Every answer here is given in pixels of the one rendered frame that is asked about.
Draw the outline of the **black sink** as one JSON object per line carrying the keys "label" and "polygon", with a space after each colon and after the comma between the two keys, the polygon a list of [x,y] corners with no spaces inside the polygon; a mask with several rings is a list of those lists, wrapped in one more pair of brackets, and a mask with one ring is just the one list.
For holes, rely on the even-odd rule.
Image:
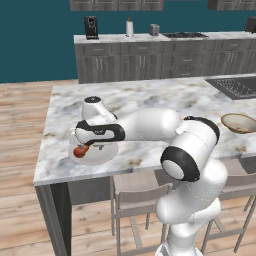
{"label": "black sink", "polygon": [[256,77],[206,79],[232,100],[256,99]]}

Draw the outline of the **black appliance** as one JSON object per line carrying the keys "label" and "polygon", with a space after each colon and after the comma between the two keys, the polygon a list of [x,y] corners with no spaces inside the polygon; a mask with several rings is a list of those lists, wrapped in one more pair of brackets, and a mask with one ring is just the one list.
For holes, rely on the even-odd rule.
{"label": "black appliance", "polygon": [[247,18],[245,31],[252,34],[256,33],[256,16],[250,16]]}

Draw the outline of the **black hob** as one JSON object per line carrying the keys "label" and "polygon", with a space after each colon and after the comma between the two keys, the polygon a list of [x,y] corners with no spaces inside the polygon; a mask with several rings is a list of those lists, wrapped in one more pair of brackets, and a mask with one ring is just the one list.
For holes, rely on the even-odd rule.
{"label": "black hob", "polygon": [[168,38],[206,38],[207,35],[199,32],[176,32],[176,33],[163,33]]}

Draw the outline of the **grey wall cupboards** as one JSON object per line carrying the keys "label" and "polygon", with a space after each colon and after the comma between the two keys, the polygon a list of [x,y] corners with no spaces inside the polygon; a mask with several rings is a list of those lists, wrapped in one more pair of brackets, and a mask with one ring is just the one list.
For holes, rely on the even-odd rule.
{"label": "grey wall cupboards", "polygon": [[208,0],[207,8],[217,11],[256,10],[256,0]]}
{"label": "grey wall cupboards", "polygon": [[164,0],[69,0],[72,11],[162,11]]}

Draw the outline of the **marble kitchen island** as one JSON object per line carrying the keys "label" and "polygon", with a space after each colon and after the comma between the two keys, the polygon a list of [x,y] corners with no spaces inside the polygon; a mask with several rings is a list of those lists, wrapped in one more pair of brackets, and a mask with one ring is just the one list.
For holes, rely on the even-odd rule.
{"label": "marble kitchen island", "polygon": [[147,107],[164,107],[185,116],[202,116],[220,124],[227,113],[256,118],[256,99],[233,101],[203,78],[127,81],[55,86],[52,89],[34,186],[55,256],[71,256],[74,205],[108,200],[113,175],[160,167],[164,142],[121,142],[118,154],[96,166],[68,156],[70,129],[81,119],[81,103],[98,96],[118,117]]}

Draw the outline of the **grey base cupboard run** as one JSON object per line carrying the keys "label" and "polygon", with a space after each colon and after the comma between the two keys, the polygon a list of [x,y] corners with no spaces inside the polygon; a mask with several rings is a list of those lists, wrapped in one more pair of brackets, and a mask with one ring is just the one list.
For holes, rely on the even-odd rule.
{"label": "grey base cupboard run", "polygon": [[256,73],[256,33],[244,31],[193,38],[76,35],[74,46],[80,83]]}

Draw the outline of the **white paper towel roll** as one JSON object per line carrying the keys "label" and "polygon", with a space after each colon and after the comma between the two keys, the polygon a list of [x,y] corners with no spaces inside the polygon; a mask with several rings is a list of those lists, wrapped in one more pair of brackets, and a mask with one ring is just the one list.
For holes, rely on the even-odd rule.
{"label": "white paper towel roll", "polygon": [[134,36],[134,26],[133,21],[130,16],[128,16],[128,20],[126,21],[126,36],[133,37]]}

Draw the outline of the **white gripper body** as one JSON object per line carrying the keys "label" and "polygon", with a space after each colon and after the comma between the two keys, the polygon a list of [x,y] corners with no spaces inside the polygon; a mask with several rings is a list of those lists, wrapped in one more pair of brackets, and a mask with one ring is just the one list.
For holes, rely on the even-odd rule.
{"label": "white gripper body", "polygon": [[110,142],[94,142],[94,143],[88,142],[87,145],[91,149],[102,151],[107,146],[110,146],[111,143]]}

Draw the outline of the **black coffee machine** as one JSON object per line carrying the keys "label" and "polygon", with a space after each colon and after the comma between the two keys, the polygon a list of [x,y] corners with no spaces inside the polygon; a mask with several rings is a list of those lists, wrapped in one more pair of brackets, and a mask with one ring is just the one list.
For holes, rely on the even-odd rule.
{"label": "black coffee machine", "polygon": [[87,40],[91,39],[99,39],[98,36],[98,22],[96,16],[85,16],[84,17],[85,24],[85,35]]}

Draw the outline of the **beige bowl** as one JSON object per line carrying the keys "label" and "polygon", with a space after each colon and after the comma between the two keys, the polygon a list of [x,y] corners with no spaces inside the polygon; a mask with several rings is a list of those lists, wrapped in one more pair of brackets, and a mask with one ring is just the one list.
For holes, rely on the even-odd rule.
{"label": "beige bowl", "polygon": [[221,122],[234,133],[247,134],[256,132],[256,120],[244,114],[225,114],[221,117]]}

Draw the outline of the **white plate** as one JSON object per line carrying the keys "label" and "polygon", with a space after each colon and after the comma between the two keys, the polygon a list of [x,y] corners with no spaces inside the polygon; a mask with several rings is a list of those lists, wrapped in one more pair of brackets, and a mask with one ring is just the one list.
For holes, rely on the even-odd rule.
{"label": "white plate", "polygon": [[73,154],[73,150],[76,148],[75,144],[70,144],[68,147],[68,154],[69,157],[82,165],[87,166],[95,166],[104,164],[111,159],[113,159],[117,153],[118,153],[118,144],[117,143],[111,143],[110,146],[107,146],[102,151],[94,150],[89,148],[89,150],[86,152],[85,156],[82,158],[76,158]]}

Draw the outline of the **grey wooden stool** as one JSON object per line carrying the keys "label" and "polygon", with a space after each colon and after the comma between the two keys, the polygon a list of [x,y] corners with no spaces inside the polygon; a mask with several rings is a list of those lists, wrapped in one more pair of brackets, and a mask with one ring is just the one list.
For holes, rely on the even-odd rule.
{"label": "grey wooden stool", "polygon": [[226,230],[218,217],[210,220],[206,229],[201,252],[205,251],[207,242],[210,240],[216,240],[219,238],[238,235],[238,240],[234,247],[234,252],[237,252],[242,242],[244,234],[250,223],[254,210],[256,209],[256,173],[229,176],[227,183],[221,192],[219,199],[221,201],[237,199],[242,197],[248,197],[244,211],[249,209],[246,220],[242,228]]}
{"label": "grey wooden stool", "polygon": [[[150,214],[156,211],[156,201],[172,190],[173,184],[160,186],[154,171],[136,172],[110,177],[111,228],[116,236],[117,256],[136,256],[154,251],[157,246],[144,247],[140,238],[136,216],[146,215],[145,229],[149,227]],[[121,252],[122,218],[131,223],[136,248]]]}

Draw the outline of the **red apple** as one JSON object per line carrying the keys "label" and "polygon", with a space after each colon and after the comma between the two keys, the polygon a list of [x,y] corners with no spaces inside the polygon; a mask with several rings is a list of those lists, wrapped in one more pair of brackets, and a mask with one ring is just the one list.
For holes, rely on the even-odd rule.
{"label": "red apple", "polygon": [[82,157],[85,156],[85,154],[86,154],[87,151],[88,151],[88,150],[85,150],[85,149],[80,148],[80,147],[78,146],[78,147],[76,147],[76,148],[73,150],[73,154],[74,154],[74,156],[75,156],[76,158],[82,158]]}

